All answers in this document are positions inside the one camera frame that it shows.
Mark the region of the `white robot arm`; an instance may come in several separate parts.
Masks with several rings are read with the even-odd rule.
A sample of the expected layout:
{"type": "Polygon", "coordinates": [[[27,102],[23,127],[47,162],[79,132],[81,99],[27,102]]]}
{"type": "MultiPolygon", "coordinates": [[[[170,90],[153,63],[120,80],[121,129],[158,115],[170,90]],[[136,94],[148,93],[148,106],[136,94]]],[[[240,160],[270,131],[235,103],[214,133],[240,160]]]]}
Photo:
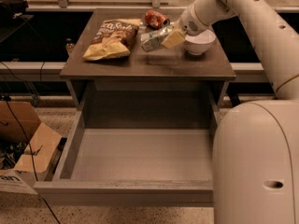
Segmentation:
{"type": "Polygon", "coordinates": [[[274,90],[221,120],[213,144],[215,224],[299,224],[299,34],[264,0],[195,0],[176,27],[198,35],[238,17],[274,90]]]}

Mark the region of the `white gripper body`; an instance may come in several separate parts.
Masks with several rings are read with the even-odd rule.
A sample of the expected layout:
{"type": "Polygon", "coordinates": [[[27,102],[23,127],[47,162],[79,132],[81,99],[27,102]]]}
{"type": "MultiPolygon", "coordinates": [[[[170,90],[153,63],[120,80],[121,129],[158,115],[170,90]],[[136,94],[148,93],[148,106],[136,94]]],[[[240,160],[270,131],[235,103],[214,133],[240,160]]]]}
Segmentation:
{"type": "Polygon", "coordinates": [[[194,5],[189,5],[178,19],[180,28],[187,35],[196,36],[203,33],[208,26],[203,24],[195,13],[194,5]]]}

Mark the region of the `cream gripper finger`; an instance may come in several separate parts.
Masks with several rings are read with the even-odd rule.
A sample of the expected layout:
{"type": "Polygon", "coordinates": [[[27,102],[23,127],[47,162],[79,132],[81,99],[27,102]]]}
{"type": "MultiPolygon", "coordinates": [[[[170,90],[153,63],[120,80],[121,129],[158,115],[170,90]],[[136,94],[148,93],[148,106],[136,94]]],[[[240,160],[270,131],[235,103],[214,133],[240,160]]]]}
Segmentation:
{"type": "Polygon", "coordinates": [[[176,28],[164,39],[162,45],[166,49],[171,49],[183,43],[185,41],[185,36],[186,36],[185,31],[176,28]]]}

